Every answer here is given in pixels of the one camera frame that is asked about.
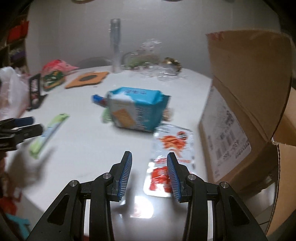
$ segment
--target blue packet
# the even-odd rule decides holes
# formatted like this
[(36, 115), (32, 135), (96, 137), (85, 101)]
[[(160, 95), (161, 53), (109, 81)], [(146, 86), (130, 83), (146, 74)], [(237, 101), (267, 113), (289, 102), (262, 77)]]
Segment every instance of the blue packet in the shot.
[(107, 104), (116, 126), (153, 131), (169, 98), (161, 91), (121, 87), (108, 93)]

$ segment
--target open cardboard box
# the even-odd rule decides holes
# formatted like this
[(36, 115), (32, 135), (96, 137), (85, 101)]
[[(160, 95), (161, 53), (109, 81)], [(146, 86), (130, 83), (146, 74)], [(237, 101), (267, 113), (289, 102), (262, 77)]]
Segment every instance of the open cardboard box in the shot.
[(295, 47), (287, 35), (263, 30), (207, 37), (214, 77), (199, 129), (208, 180), (226, 181), (239, 194), (275, 181), (270, 235), (296, 209), (294, 90), (287, 105)]

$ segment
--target white plastic bag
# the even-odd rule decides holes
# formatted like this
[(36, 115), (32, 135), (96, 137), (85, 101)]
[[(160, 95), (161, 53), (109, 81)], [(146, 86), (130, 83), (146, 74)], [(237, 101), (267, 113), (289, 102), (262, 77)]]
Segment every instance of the white plastic bag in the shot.
[(4, 67), (0, 80), (0, 120), (20, 117), (29, 105), (28, 79), (12, 67)]

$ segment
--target orange coaster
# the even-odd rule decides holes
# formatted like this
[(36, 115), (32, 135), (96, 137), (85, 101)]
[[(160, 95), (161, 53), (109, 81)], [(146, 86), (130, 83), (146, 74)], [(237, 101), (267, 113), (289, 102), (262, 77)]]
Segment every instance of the orange coaster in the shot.
[(65, 89), (84, 85), (96, 85), (100, 83), (108, 74), (109, 72), (89, 72), (79, 75), (71, 83), (67, 84)]

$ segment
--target green wrapper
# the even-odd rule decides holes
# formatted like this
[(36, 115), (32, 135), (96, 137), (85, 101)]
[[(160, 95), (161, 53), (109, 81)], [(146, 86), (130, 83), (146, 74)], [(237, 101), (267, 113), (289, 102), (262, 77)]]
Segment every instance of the green wrapper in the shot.
[(59, 114), (55, 118), (51, 120), (51, 122), (48, 124), (47, 129), (43, 134), (30, 145), (29, 152), (30, 155), (37, 159), (39, 156), (39, 153), (41, 152), (42, 148), (45, 146), (48, 139), (52, 136), (52, 134), (57, 130), (57, 128), (60, 126), (61, 123), (63, 123), (69, 115), (67, 114)]

